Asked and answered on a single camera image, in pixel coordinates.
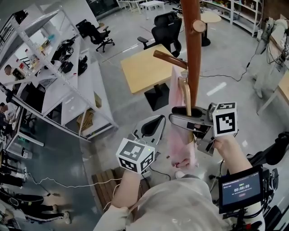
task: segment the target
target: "beige table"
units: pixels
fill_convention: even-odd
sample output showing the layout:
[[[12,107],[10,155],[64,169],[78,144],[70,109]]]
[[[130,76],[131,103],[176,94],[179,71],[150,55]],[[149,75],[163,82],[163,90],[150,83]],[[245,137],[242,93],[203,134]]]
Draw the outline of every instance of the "beige table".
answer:
[[[206,24],[206,31],[202,34],[202,46],[208,46],[211,44],[211,41],[208,39],[208,23],[217,23],[221,21],[221,17],[213,12],[204,11],[200,14],[200,19]]]
[[[281,96],[289,105],[289,71],[285,73],[283,78],[281,79],[280,83],[278,84],[277,89],[268,99],[268,101],[257,111],[257,114],[261,114],[264,109],[275,99],[276,96]]]
[[[171,54],[163,45],[159,44],[121,61],[131,93],[135,94],[154,86],[154,89],[145,92],[154,111],[157,107],[161,108],[168,104],[169,89],[166,84],[161,83],[171,78],[173,66],[173,64],[153,57],[155,50]]]

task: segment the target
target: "cardboard box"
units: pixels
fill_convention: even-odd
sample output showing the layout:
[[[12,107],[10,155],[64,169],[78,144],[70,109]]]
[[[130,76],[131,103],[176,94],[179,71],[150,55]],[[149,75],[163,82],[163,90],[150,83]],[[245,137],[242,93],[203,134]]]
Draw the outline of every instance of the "cardboard box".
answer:
[[[100,108],[102,106],[101,98],[97,95],[97,93],[94,93],[94,99],[95,99],[95,105],[97,108]]]
[[[83,116],[83,114],[78,116],[77,121],[76,121],[78,130],[80,128],[82,116]],[[91,127],[93,125],[92,118],[93,118],[93,112],[90,111],[90,110],[87,110],[86,113],[85,113],[85,117],[84,117],[84,121],[83,121],[83,124],[82,124],[81,131],[84,131],[84,130],[86,130],[87,128],[89,128],[89,127]]]

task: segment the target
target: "white sneaker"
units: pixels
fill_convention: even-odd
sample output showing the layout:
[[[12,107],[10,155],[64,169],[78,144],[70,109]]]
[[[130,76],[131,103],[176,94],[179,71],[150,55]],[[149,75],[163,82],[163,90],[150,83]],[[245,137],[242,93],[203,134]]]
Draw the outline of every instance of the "white sneaker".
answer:
[[[69,212],[66,211],[63,214],[64,214],[63,219],[65,219],[65,223],[69,225],[71,223]]]
[[[175,172],[175,177],[176,179],[180,179],[185,175],[185,173],[183,173],[182,171],[176,171]]]
[[[52,208],[53,208],[53,210],[52,210],[53,213],[58,213],[58,207],[57,207],[56,204],[54,204],[54,205],[52,206]]]

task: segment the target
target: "wooden coat rack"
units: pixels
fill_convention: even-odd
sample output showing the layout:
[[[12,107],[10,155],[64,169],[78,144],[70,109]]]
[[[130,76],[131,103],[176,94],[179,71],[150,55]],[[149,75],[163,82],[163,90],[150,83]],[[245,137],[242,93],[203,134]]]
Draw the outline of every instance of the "wooden coat rack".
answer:
[[[184,92],[187,114],[191,113],[191,106],[196,105],[198,93],[199,76],[200,76],[200,59],[201,59],[201,34],[206,30],[206,25],[200,20],[200,3],[199,0],[181,0],[183,18],[186,32],[186,50],[187,62],[165,54],[161,51],[155,51],[154,57],[160,58],[169,63],[175,64],[187,69],[189,91],[186,89],[186,83],[179,80],[179,86]]]

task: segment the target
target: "white metal shelf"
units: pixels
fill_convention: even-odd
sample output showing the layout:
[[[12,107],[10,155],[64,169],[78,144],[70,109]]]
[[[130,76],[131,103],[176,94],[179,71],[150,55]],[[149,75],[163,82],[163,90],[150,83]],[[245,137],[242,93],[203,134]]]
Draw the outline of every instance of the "white metal shelf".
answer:
[[[55,38],[55,43],[52,45],[50,50],[47,50],[46,55],[40,52],[39,48],[35,43],[33,43],[30,37],[39,29],[41,29],[51,18],[53,18],[57,13],[63,12],[65,18],[69,21],[70,26],[73,28],[71,35],[69,32],[60,33],[59,36]],[[108,104],[107,96],[105,94],[103,81],[100,73],[100,69],[98,63],[94,63],[93,65],[90,64],[90,59],[88,60],[88,65],[91,66],[88,68],[83,75],[78,78],[78,58],[79,58],[79,51],[80,45],[86,46],[84,40],[79,34],[77,27],[72,23],[71,19],[67,16],[65,10],[60,7],[59,10],[51,12],[49,14],[43,15],[40,18],[34,20],[33,22],[29,23],[28,25],[22,27],[20,26],[16,20],[13,18],[11,20],[11,25],[14,27],[14,32],[8,39],[8,41],[4,44],[3,49],[0,51],[0,68],[6,63],[7,59],[13,55],[16,50],[25,42],[29,47],[30,51],[33,52],[40,61],[40,66],[37,66],[38,69],[46,66],[48,70],[42,68],[40,71],[39,76],[47,77],[50,75],[54,75],[56,80],[46,89],[44,102],[42,106],[42,113],[39,113],[37,110],[33,109],[27,103],[23,102],[18,96],[13,95],[13,100],[17,102],[19,105],[23,106],[28,111],[35,114],[37,117],[41,118],[42,120],[46,121],[47,123],[75,136],[80,139],[89,140],[91,137],[101,133],[111,127],[118,127],[115,121],[112,118],[110,107]],[[72,70],[67,74],[62,74],[59,72],[55,66],[52,65],[51,59],[53,54],[55,53],[59,43],[63,39],[70,39],[75,34],[78,34],[78,37],[75,39],[74,44],[72,45],[74,52],[68,61],[72,62],[74,65]],[[23,81],[21,86],[24,86],[29,79]],[[0,90],[4,93],[8,93],[6,87],[0,84]],[[94,92],[96,92],[102,99],[102,107],[98,109],[95,105],[94,100]],[[66,120],[62,121],[60,125],[53,120],[50,120],[46,117],[46,115],[53,110],[58,104],[63,102],[63,100],[68,96],[76,96],[79,99],[79,106],[83,108],[81,111],[85,111],[88,108],[93,110],[93,126],[87,129],[85,132],[87,135],[90,135],[94,132],[92,136],[84,137],[80,133],[76,133],[64,126],[67,121],[70,121],[71,117],[77,116],[76,114],[80,114],[81,112],[75,113],[73,115],[69,115],[66,117]],[[63,116],[68,114],[68,110],[63,110]]]
[[[261,24],[262,17],[263,17],[263,0],[254,0],[254,2],[255,2],[254,8],[255,9],[251,9],[251,7],[244,5],[242,2],[237,1],[237,0],[231,0],[231,8],[230,9],[228,9],[224,5],[217,4],[213,1],[209,1],[209,0],[202,0],[202,1],[206,2],[208,4],[211,4],[213,6],[217,6],[218,8],[215,8],[215,9],[217,9],[218,11],[223,12],[222,9],[225,9],[228,12],[230,12],[230,16],[227,16],[225,14],[219,14],[219,16],[229,20],[230,24],[234,23],[234,24],[246,29],[247,31],[249,31],[252,34],[252,37],[258,31],[258,28]],[[239,5],[239,10],[235,9],[235,7],[234,7],[235,4]],[[247,13],[244,13],[242,11],[242,7],[245,7],[247,9],[251,10],[255,14],[251,16]]]
[[[218,6],[218,7],[221,7],[221,8],[223,8],[223,9],[226,9],[226,10],[231,11],[231,9],[229,9],[229,8],[227,8],[227,7],[225,7],[225,6],[221,5],[221,4],[214,3],[213,1],[208,1],[208,0],[202,0],[202,1],[203,1],[203,2],[206,2],[206,3],[209,3],[209,4],[212,4],[212,5],[216,5],[216,6]]]
[[[244,5],[244,4],[240,3],[239,1],[234,1],[234,3],[236,3],[236,4],[238,4],[238,5],[241,5],[242,7],[245,7],[245,8],[247,8],[247,9],[253,11],[253,12],[256,12],[255,9],[252,9],[250,6]]]
[[[109,118],[112,119],[112,112],[110,110],[110,106],[107,99],[107,94],[105,92],[105,88],[103,85],[103,79],[101,76],[100,68],[98,62],[94,62],[91,64],[91,71],[93,73],[93,90],[102,100],[102,106],[100,110],[105,113]],[[102,127],[108,126],[110,123],[105,120],[100,115],[94,113],[93,115],[93,125],[82,132],[83,136],[88,136],[94,131],[98,131]]]
[[[245,14],[245,13],[242,13],[242,12],[236,11],[236,10],[234,10],[234,14],[240,15],[241,17],[249,20],[250,22],[255,23],[255,19],[252,16],[248,15],[248,14]]]
[[[255,31],[253,31],[254,27],[252,23],[245,23],[245,22],[241,22],[240,20],[234,20],[233,23],[237,24],[238,26],[246,29],[247,31],[251,33],[256,33],[258,31],[258,28],[255,28]]]
[[[225,18],[225,19],[227,19],[227,20],[229,20],[229,21],[231,20],[230,17],[228,17],[228,16],[226,16],[226,15],[224,15],[224,14],[219,14],[219,16],[221,16],[222,18]]]
[[[73,68],[70,72],[63,74],[64,76],[69,76],[71,74],[72,77],[68,79],[68,81],[77,88],[78,79],[77,79],[77,72],[78,72],[78,57],[79,57],[79,50],[80,50],[80,41],[81,38],[77,37],[75,39],[74,44],[72,44],[73,53],[68,61],[71,61],[73,64]],[[46,74],[52,74],[50,70],[45,70]],[[43,106],[42,106],[42,114],[47,115],[51,112],[57,105],[59,105],[64,98],[68,96],[70,93],[70,88],[66,86],[61,79],[55,80],[49,87],[46,89]]]
[[[79,77],[78,77],[78,90],[86,96],[87,99],[95,105],[94,92],[93,92],[93,83],[92,83],[92,72],[89,51],[81,55],[83,58],[87,56],[88,67]],[[75,117],[79,116],[85,110],[90,108],[86,102],[83,101],[77,94],[71,92],[71,94],[66,97],[62,102],[61,110],[61,125],[65,125]]]

